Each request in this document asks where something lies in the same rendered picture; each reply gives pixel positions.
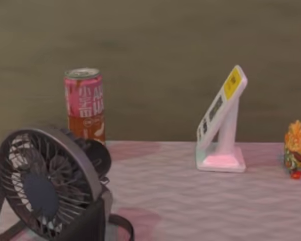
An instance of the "brown background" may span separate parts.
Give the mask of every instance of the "brown background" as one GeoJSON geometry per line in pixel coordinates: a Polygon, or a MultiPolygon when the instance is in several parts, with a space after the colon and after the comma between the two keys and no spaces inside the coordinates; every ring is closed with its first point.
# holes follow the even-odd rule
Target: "brown background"
{"type": "Polygon", "coordinates": [[[63,72],[104,74],[112,140],[186,141],[235,64],[239,141],[301,119],[301,0],[0,0],[0,139],[66,124],[63,72]]]}

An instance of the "table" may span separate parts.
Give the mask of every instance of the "table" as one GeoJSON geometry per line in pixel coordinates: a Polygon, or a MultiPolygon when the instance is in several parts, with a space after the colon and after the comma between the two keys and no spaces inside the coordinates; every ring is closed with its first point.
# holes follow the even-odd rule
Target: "table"
{"type": "MultiPolygon", "coordinates": [[[[301,179],[282,167],[282,144],[239,143],[245,173],[199,172],[195,143],[110,142],[113,212],[137,241],[301,241],[301,179]]],[[[5,209],[4,226],[14,223],[5,209]]],[[[18,240],[41,240],[27,231],[18,240]]]]}

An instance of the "can lid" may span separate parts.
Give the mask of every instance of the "can lid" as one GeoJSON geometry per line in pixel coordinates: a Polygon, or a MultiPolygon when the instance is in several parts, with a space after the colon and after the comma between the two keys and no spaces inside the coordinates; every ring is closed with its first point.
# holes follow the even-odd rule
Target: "can lid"
{"type": "Polygon", "coordinates": [[[99,70],[94,68],[72,69],[65,72],[65,76],[69,79],[80,80],[94,78],[99,75],[99,70]]]}

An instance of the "price tag holder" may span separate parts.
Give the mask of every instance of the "price tag holder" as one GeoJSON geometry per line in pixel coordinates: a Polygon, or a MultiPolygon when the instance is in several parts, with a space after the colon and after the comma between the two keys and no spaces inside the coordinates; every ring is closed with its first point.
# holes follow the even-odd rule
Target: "price tag holder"
{"type": "Polygon", "coordinates": [[[247,85],[242,68],[236,65],[197,129],[196,166],[201,171],[244,172],[243,155],[235,146],[239,98],[247,85]],[[213,143],[219,132],[218,142],[213,143]]]}

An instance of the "yellow sticker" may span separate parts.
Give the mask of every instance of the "yellow sticker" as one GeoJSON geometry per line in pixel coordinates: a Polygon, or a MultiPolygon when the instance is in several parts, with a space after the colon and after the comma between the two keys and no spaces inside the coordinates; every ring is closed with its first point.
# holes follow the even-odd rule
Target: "yellow sticker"
{"type": "Polygon", "coordinates": [[[236,91],[237,87],[239,86],[241,82],[241,75],[238,71],[238,69],[235,67],[231,74],[229,75],[229,77],[227,78],[227,80],[224,83],[224,93],[226,96],[226,99],[229,100],[234,92],[236,91]]]}

